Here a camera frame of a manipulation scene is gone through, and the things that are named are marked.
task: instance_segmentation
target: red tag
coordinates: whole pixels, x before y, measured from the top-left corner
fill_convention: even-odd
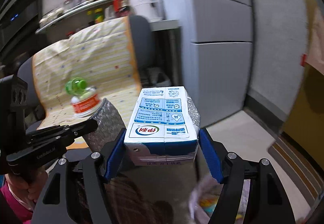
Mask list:
[[[302,54],[301,57],[300,57],[300,65],[302,67],[305,67],[306,58],[307,58],[307,55],[306,54]]]
[[[100,102],[100,100],[98,98],[98,94],[95,94],[95,95],[91,96],[90,98],[87,98],[84,101],[80,101],[78,103],[72,104],[72,106],[74,108],[75,113],[82,113],[82,112],[92,109],[99,102]]]

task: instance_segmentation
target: milk carton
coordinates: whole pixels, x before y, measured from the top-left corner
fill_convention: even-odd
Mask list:
[[[184,87],[142,89],[124,144],[135,165],[193,162],[200,116]]]

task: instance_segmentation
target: metal screw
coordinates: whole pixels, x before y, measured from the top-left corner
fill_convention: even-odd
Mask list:
[[[235,153],[228,153],[227,155],[230,159],[235,159],[237,156]]]
[[[61,158],[59,161],[58,161],[59,165],[64,165],[66,163],[66,159],[65,158]]]
[[[261,163],[265,166],[268,166],[270,164],[269,160],[265,158],[261,160]]]
[[[91,158],[93,158],[93,159],[96,159],[99,156],[100,156],[100,153],[98,153],[98,152],[94,152],[94,153],[91,154]]]

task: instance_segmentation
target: person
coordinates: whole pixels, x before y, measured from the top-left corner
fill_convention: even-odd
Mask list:
[[[33,208],[30,202],[37,202],[48,178],[42,167],[37,170],[35,180],[27,183],[21,177],[5,175],[5,185],[1,188],[7,203],[23,224],[30,224]],[[78,182],[79,201],[81,205],[81,224],[91,224],[91,216],[86,202],[84,185]],[[169,203],[146,201],[131,179],[118,173],[109,184],[105,184],[109,203],[120,224],[172,224],[173,210]]]
[[[5,184],[1,187],[4,198],[23,224],[30,224],[33,206],[48,178],[44,167],[37,169],[34,176],[34,181],[27,183],[20,176],[6,174]]]

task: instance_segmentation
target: brown striped doormat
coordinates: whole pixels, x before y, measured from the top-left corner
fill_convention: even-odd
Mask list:
[[[309,206],[314,208],[323,193],[323,174],[315,170],[317,166],[312,166],[314,163],[311,164],[288,139],[289,136],[282,133],[268,152],[295,183]]]

